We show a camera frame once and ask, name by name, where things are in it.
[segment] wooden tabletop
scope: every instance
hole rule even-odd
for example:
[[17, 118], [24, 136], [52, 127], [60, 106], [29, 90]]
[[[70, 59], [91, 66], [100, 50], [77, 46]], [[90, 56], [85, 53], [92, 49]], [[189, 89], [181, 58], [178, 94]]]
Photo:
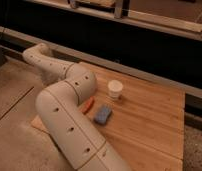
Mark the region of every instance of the wooden tabletop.
[[[94, 114], [103, 104], [112, 108], [113, 113], [106, 126], [93, 123], [132, 169], [181, 171], [184, 92], [87, 63], [80, 64], [91, 69], [98, 80], [95, 103], [87, 117], [93, 122]], [[118, 101], [107, 95], [107, 83], [112, 79], [124, 84]]]

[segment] speckled floor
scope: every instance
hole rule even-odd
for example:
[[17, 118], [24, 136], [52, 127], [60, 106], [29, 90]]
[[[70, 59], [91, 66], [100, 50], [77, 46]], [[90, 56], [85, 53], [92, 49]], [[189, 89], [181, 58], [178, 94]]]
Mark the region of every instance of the speckled floor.
[[201, 121], [200, 123], [197, 121], [196, 124], [194, 124], [189, 121], [190, 123], [188, 124], [186, 119], [184, 171], [202, 171], [202, 119], [199, 120]]

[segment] blue sponge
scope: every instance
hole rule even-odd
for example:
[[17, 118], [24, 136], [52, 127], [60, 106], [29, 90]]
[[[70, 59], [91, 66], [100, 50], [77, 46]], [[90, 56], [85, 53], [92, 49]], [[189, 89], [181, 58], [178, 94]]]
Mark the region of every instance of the blue sponge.
[[109, 106], [102, 105], [95, 114], [94, 121], [100, 125], [105, 125], [111, 113], [112, 109]]

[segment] paper cup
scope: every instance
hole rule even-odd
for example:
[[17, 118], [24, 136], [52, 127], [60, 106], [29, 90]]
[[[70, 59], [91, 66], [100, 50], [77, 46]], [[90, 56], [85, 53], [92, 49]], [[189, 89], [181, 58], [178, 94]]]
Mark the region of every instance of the paper cup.
[[108, 94], [112, 99], [119, 99], [123, 90], [123, 84], [118, 80], [111, 80], [108, 83]]

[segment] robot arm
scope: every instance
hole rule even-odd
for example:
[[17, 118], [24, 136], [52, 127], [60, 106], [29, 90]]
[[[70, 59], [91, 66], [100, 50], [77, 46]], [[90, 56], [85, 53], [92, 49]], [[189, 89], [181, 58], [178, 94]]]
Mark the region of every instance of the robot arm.
[[36, 109], [73, 168], [78, 171], [130, 171], [126, 162], [78, 109], [96, 90], [94, 73], [76, 63], [48, 56], [51, 50], [45, 44], [23, 53], [28, 63], [62, 79], [39, 93]]

